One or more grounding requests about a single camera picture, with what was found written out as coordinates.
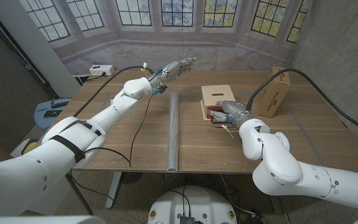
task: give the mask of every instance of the red object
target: red object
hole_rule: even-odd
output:
[[[222,108],[221,106],[210,106],[210,107],[207,108],[207,110],[222,111],[223,108]],[[208,119],[211,119],[211,118],[212,118],[211,115],[209,115],[208,112],[206,113],[206,117],[207,117]]]

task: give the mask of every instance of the aluminum tube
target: aluminum tube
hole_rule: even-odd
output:
[[[171,93],[168,125],[167,172],[178,171],[179,94]]]

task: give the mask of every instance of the black strap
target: black strap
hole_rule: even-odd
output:
[[[75,162],[79,162],[80,160],[85,158],[85,154],[84,152],[79,149],[76,145],[74,145],[71,141],[61,137],[61,136],[54,136],[50,139],[53,139],[55,141],[58,141],[60,143],[62,143],[63,145],[65,145],[67,148],[69,148],[69,150],[71,150],[72,152],[74,152],[74,158],[75,158]]]

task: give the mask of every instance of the blue stool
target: blue stool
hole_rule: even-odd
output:
[[[59,99],[59,100],[55,100],[54,103],[55,104],[63,103],[63,102],[68,102],[70,100],[71,99],[69,99],[69,98]],[[56,118],[44,118],[44,114],[49,110],[62,110],[65,107],[65,106],[61,106],[58,108],[51,108],[50,106],[51,106],[50,101],[39,103],[35,109],[35,112],[34,112],[35,125],[37,125],[37,127],[40,128],[43,132],[46,132],[46,130],[49,128],[49,126],[56,119]]]

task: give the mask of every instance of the power strip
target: power strip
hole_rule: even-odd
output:
[[[92,65],[89,71],[91,75],[101,76],[103,72],[106,72],[106,75],[112,75],[115,69],[113,65]]]

